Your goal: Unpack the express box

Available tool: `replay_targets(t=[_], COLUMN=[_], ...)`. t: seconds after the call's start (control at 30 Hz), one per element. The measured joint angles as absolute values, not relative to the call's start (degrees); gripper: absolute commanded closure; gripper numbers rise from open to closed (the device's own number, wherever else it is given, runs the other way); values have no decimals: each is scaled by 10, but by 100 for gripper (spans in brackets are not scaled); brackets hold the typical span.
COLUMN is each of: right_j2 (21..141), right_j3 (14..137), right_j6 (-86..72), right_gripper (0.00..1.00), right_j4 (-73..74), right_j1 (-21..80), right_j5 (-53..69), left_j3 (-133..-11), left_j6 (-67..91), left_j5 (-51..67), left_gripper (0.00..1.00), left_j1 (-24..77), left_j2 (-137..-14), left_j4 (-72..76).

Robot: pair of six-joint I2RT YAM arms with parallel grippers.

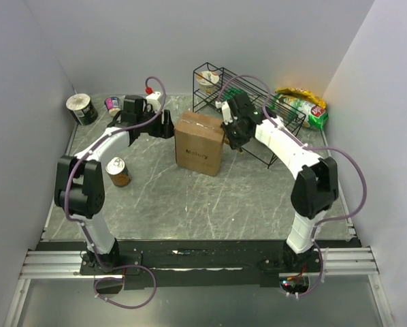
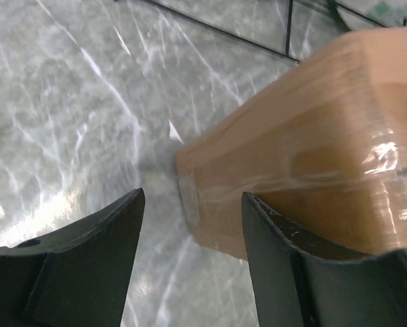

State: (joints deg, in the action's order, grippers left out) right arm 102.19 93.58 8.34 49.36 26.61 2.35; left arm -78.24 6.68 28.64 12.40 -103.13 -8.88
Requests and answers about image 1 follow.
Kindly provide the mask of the brown cardboard express box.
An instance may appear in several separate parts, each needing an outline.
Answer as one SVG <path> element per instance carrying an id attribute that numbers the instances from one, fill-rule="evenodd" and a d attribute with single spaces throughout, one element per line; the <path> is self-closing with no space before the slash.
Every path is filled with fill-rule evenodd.
<path id="1" fill-rule="evenodd" d="M 184 111 L 174 130 L 177 165 L 216 176 L 221 168 L 225 140 L 222 122 L 212 116 Z"/>

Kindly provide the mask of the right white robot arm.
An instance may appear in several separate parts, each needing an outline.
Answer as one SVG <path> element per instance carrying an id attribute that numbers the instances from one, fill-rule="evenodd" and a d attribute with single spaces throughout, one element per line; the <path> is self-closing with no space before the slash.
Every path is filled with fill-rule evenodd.
<path id="1" fill-rule="evenodd" d="M 284 266 L 299 271 L 312 256 L 317 223 L 338 199 L 337 163 L 310 151 L 266 106 L 256 108 L 246 93 L 227 101 L 216 100 L 223 115 L 223 128 L 229 146 L 235 150 L 254 138 L 275 154 L 295 182 L 291 192 L 294 220 L 282 246 Z"/>

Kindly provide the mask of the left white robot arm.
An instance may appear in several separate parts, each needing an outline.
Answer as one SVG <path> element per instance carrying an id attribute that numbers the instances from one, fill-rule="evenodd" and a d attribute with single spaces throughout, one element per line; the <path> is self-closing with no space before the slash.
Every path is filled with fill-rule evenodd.
<path id="1" fill-rule="evenodd" d="M 174 135 L 165 95 L 159 91 L 145 97 L 127 95 L 105 131 L 87 149 L 64 155 L 57 163 L 54 203 L 69 221 L 77 223 L 86 239 L 87 260 L 106 274 L 120 267 L 118 242 L 109 231 L 101 209 L 105 202 L 103 171 L 121 151 L 141 134 L 168 139 Z"/>

